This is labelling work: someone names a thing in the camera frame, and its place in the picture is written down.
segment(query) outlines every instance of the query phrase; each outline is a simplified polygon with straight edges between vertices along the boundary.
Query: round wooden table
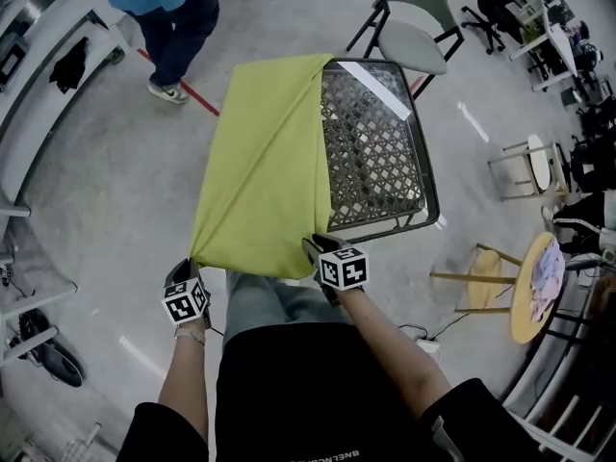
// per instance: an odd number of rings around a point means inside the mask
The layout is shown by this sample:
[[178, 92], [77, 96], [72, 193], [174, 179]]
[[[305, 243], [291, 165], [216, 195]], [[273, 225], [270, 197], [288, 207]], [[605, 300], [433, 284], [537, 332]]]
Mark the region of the round wooden table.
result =
[[[490, 246], [478, 244], [477, 246], [484, 251], [479, 255], [477, 260], [475, 260], [475, 264], [471, 268], [469, 274], [431, 272], [430, 275], [440, 279], [453, 279], [468, 282], [471, 303], [473, 306], [477, 306], [478, 304], [479, 307], [458, 308], [455, 311], [457, 313], [473, 314], [508, 313], [511, 319], [510, 326], [513, 340], [518, 344], [526, 344], [530, 342], [546, 324], [552, 309], [551, 307], [548, 308], [540, 321], [534, 321], [532, 319], [532, 309], [530, 307], [530, 302], [534, 297], [534, 291], [531, 287], [532, 272], [535, 268], [535, 264], [542, 257], [544, 250], [554, 239], [555, 236], [552, 233], [546, 232], [540, 234], [528, 248], [524, 260], [518, 260]], [[519, 267], [516, 277], [503, 277], [499, 275], [501, 266], [496, 264], [495, 253], [498, 254], [502, 260], [506, 260]], [[495, 273], [486, 275], [486, 272], [483, 271], [486, 265], [495, 270]], [[471, 283], [481, 283], [484, 287], [471, 287]], [[487, 308], [490, 301], [494, 299], [495, 294], [494, 287], [487, 287], [486, 285], [488, 284], [513, 285], [511, 305], [500, 308]]]

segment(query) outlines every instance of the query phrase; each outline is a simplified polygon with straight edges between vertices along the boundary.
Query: fingers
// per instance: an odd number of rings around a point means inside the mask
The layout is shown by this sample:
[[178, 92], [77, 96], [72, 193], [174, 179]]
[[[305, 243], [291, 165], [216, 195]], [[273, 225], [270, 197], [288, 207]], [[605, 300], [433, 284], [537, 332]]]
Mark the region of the fingers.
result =
[[314, 243], [312, 243], [310, 240], [307, 240], [306, 238], [302, 238], [301, 247], [303, 248], [304, 253], [308, 256], [308, 260], [310, 260], [310, 263], [314, 266], [319, 260], [319, 254], [321, 253], [321, 250], [317, 248]]
[[313, 234], [312, 239], [323, 249], [323, 253], [336, 251], [341, 248], [343, 243], [345, 243], [344, 240], [340, 240], [339, 238], [330, 235]]

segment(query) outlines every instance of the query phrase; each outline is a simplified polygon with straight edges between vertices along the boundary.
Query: wooden stool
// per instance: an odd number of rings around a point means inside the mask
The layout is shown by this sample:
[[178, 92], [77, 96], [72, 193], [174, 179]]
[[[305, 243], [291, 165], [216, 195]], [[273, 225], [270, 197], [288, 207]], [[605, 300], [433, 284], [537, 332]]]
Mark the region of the wooden stool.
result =
[[[552, 309], [546, 310], [541, 321], [532, 319], [530, 308], [530, 302], [534, 297], [534, 291], [531, 288], [532, 272], [537, 260], [542, 257], [544, 250], [552, 243], [552, 240], [554, 240], [552, 233], [539, 235], [526, 252], [524, 260], [518, 260], [490, 246], [477, 244], [477, 247], [484, 251], [477, 257], [468, 274], [431, 272], [430, 276], [468, 282], [469, 300], [473, 308], [456, 308], [455, 312], [473, 314], [509, 313], [513, 340], [519, 344], [526, 344], [545, 325]], [[518, 275], [516, 277], [502, 277], [501, 260], [517, 266]], [[501, 292], [502, 284], [514, 286], [511, 306], [487, 308]]]
[[508, 147], [504, 147], [502, 151], [517, 152], [497, 159], [491, 159], [488, 161], [488, 165], [491, 166], [509, 159], [522, 158], [526, 167], [528, 179], [516, 181], [515, 184], [517, 186], [530, 185], [532, 188], [532, 193], [528, 195], [502, 196], [501, 199], [503, 201], [517, 198], [536, 198], [547, 195], [569, 195], [567, 180], [562, 169], [562, 163], [555, 142], [544, 145], [539, 136], [530, 135], [526, 142], [509, 145]]
[[507, 255], [485, 244], [477, 244], [481, 253], [476, 258], [468, 274], [431, 272], [430, 276], [440, 279], [452, 279], [465, 281], [471, 308], [456, 309], [459, 313], [508, 313], [509, 308], [487, 308], [492, 301], [502, 292], [503, 284], [515, 284], [515, 277], [503, 277], [501, 274], [502, 261], [505, 260], [517, 267], [522, 264], [521, 260]]

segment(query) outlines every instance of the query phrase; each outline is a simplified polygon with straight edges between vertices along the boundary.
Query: blue jeans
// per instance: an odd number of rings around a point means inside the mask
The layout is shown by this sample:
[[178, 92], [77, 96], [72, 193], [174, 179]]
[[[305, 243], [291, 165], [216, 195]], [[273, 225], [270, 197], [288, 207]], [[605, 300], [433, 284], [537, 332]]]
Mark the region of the blue jeans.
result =
[[321, 290], [288, 286], [272, 277], [227, 272], [227, 325], [223, 345], [252, 328], [289, 323], [352, 324], [345, 310], [329, 304]]
[[159, 7], [144, 15], [129, 13], [139, 23], [145, 49], [156, 65], [152, 84], [163, 89], [179, 84], [214, 31], [218, 12], [218, 0], [186, 0], [169, 12]]

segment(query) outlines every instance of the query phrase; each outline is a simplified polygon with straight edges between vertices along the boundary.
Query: wrist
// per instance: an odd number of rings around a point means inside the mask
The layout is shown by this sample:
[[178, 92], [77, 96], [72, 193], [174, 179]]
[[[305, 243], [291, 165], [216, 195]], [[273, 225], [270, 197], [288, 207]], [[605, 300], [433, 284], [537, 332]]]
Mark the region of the wrist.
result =
[[184, 323], [178, 325], [178, 327], [205, 334], [205, 320], [203, 320], [203, 318], [198, 318], [193, 321], [185, 321]]
[[201, 347], [205, 347], [205, 333], [197, 328], [177, 327], [175, 329], [175, 342], [191, 342], [200, 344]]
[[362, 288], [352, 288], [345, 291], [336, 291], [339, 301], [345, 305], [349, 300], [357, 299], [357, 297], [366, 295]]

